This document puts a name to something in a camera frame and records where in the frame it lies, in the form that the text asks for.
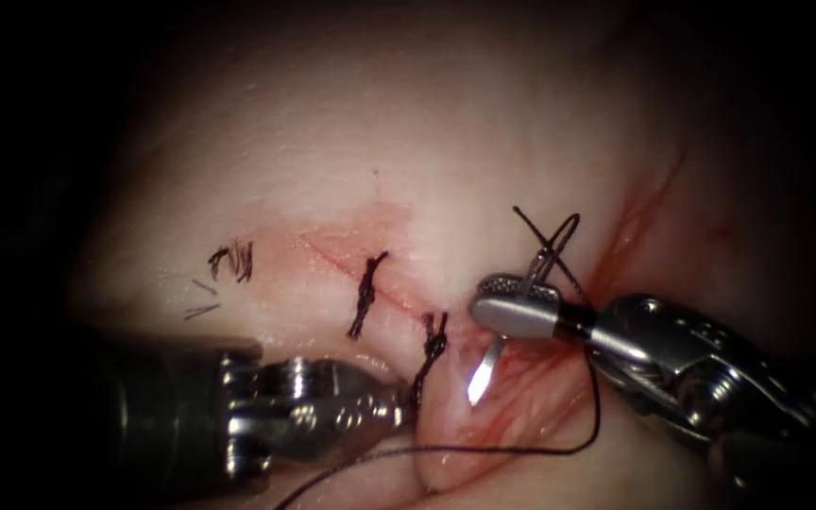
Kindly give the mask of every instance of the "dark background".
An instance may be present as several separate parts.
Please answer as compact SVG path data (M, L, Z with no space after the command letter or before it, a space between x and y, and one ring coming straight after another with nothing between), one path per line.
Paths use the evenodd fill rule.
M47 455L47 441L61 428L83 426L66 425L64 413L54 411L82 397L60 377L60 365L78 353L48 338L47 328L59 318L66 265L96 211L116 137L142 99L135 83L154 72L148 56L232 9L223 6L0 6L0 360L19 362L4 380L11 440L0 469L31 447L10 467L32 482L21 496L29 503L40 491L71 491L70 459ZM756 80L816 168L816 8L721 2L657 8L676 9Z

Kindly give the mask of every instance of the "skin surface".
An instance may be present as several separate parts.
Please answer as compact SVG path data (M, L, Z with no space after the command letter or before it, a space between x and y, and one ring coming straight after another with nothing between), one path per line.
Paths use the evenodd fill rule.
M592 425L580 350L514 343L478 408L492 333L476 282L521 273L579 213L563 260L600 305L687 303L761 348L814 349L806 167L751 89L662 14L602 8L236 12L160 56L78 258L72 313L140 332L255 338L268 360L331 356L410 382L423 314L450 314L408 444L574 446ZM795 243L795 232L812 239ZM208 260L252 242L253 272ZM374 275L361 337L366 260ZM211 292L197 280L213 289ZM551 282L574 292L554 271ZM795 289L808 289L794 292ZM218 303L184 320L185 310ZM418 455L346 471L305 508L699 507L703 459L602 382L598 441L571 457ZM310 472L205 507L267 508Z

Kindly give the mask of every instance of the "black suture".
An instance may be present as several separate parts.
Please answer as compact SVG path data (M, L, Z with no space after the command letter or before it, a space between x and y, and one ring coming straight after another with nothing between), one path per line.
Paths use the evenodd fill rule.
M376 291L373 288L373 273L388 255L389 252L384 251L376 259L367 259L367 271L361 277L361 283L358 285L357 313L351 327L348 328L348 333L346 333L352 340L357 340L361 336L364 319L367 317L367 312L370 311L370 305L376 300Z
M221 246L207 261L207 264L210 265L210 274L212 274L213 281L216 281L216 278L219 276L219 263L222 261L222 258L228 254L229 249Z
M494 454L510 454L510 455L550 455L550 456L567 456L567 455L574 455L579 451L582 451L592 445L594 441L597 440L597 436L600 433L600 392L597 389L597 373L594 371L593 365L590 363L588 358L587 360L587 369L590 375L590 386L591 391L594 395L594 428L591 430L590 436L583 442L582 444L576 446L575 448L571 449L552 449L552 448L518 448L518 447L461 447L461 446L450 446L450 445L431 445L431 446L422 446L422 447L410 447L410 448L401 448L395 450L383 450L383 451L376 451L374 453L369 453L367 455L362 455L356 459L352 459L347 461L339 466L332 467L319 475L313 477L311 480L307 481L302 486L298 487L289 494L284 500L282 500L279 504L276 505L275 510L285 510L292 503L298 500L302 494L313 488L315 485L319 484L320 482L326 480L327 478L331 477L332 475L343 471L348 468L353 468L355 466L366 464L368 462L373 462L376 460L391 458L391 457L398 457L402 455L411 455L416 453L474 453L474 454L482 454L482 455L494 455Z
M240 246L240 245L237 246L237 250L238 250L238 266L239 266L240 269L242 269L240 273L237 270L235 272L235 274L239 275L238 280L237 280L238 283L241 283L242 281L250 281L250 275L251 275L251 272L254 269L254 251L253 251L253 249L254 249L254 242L253 241L248 241L247 242L247 247Z
M446 351L446 320L449 318L448 312L443 312L439 320L439 331L434 334L434 314L424 314L424 324L427 327L427 340L424 341L424 365L415 375L415 382L411 386L411 403L415 409L420 408L420 395L424 390L424 380L434 362Z
M200 287L201 289L209 292L214 298L216 296L218 296L218 294L216 293L216 289L212 288L210 285L207 285L206 283L201 283L200 281L197 281L197 280L191 280L191 281L194 283L194 285L196 285L196 286Z
M247 245L242 245L237 239L231 242L231 246L220 246L210 257L207 264L210 265L212 280L219 278L219 265L225 258L229 265L229 271L235 276L235 282L250 281L254 270L254 242L248 241Z
M213 310L219 308L219 304L208 305L208 306L201 306L198 308L189 308L184 311L184 313L188 314L184 317L184 320L192 319L198 315L204 315L207 312L212 312Z

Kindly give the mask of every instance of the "sutured incision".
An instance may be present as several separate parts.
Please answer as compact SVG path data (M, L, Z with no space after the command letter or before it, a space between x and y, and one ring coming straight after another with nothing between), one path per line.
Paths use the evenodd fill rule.
M546 239L543 235L540 234L540 231L531 223L530 220L521 212L521 209L518 207L513 207L512 210L518 214L521 219L531 228L531 231L537 237L537 240L541 244L541 253L545 257L549 257L552 259L551 263L545 268L546 272L543 274L543 278L546 279L547 273L549 273L550 267L553 264L559 266L562 273L569 279L569 282L574 287L575 292L581 298L581 300L586 304L588 308L593 308L590 305L590 302L587 300L587 296L585 296L584 290L582 286L578 283L578 280L574 278L569 271L569 268L559 259L559 252L565 247L566 242L569 240L571 235L575 232L575 229L578 226L578 221L580 219L579 214L573 214L563 224L556 230L556 233L552 236L551 239ZM556 248L553 248L553 243L559 237L559 234L569 229L566 235L563 236L562 240L560 240L559 245ZM424 365L421 367L420 371L417 373L415 377L415 387L414 389L417 391L418 386L423 384L423 379L426 377L427 372L430 370L430 367L433 365L434 361L437 357L439 357L442 352L439 354L435 354L432 356L432 352L436 352L438 349L445 350L446 346L446 336L442 334L445 331L445 324L446 324L446 314L443 313L442 322L440 323L440 331L437 335L427 335L427 342L424 344L424 352L427 354L427 359L424 362ZM433 327L433 316L430 317L431 322L428 324L430 325L428 331L432 330ZM279 504L276 505L275 510L286 510L289 506L291 506L294 502L298 500L305 492L313 488L315 485L320 484L324 480L330 478L331 476L335 475L340 471L344 471L345 469L353 468L355 466L359 466L361 464L366 464L368 462L373 462L381 459L387 459L392 457L400 457L402 455L413 455L417 453L471 453L471 454L480 454L480 455L547 455L547 456L567 456L567 455L574 455L579 451L582 451L592 445L594 441L597 440L597 436L600 434L600 422L601 422L601 413L600 413L600 392L598 391L597 386L597 372L594 370L594 365L590 360L590 356L585 353L586 360L587 360L587 373L590 378L590 389L591 394L594 396L594 427L591 429L590 436L580 445L571 448L571 449L554 449L554 448L527 448L527 447L467 447L467 446L455 446L455 445L428 445L428 446L416 446L416 447L408 447L408 448L399 448L393 450L381 450L375 451L373 453L369 453L366 455L362 455L360 457L351 459L346 461L338 466L332 467L327 471L324 471L316 476L314 476L311 480L308 480L304 484L302 484L299 488L295 489L291 494L289 494L284 500L280 501ZM417 405L420 404L419 398L417 395L413 394L413 397L416 399Z
M442 356L446 351L446 319L449 318L447 312L443 312L439 320L439 331L434 334L434 315L424 314L424 324L427 326L427 340L424 342L424 365L415 376L415 383L411 386L411 403L415 409L420 408L420 395L424 389L424 380L427 379L427 374L430 368L434 365L437 358Z
M361 336L361 329L364 327L364 319L367 317L367 312L370 311L370 305L376 299L376 291L373 289L373 273L377 270L377 266L389 255L388 251L381 253L376 259L367 259L367 271L361 277L361 283L358 285L358 310L354 316L354 321L351 327L348 328L348 337L356 340Z
M219 265L223 259L229 264L229 271L235 276L235 282L250 281L254 270L254 242L248 241L246 245L235 239L231 246L220 246L210 257L207 263L210 265L212 280L219 277Z

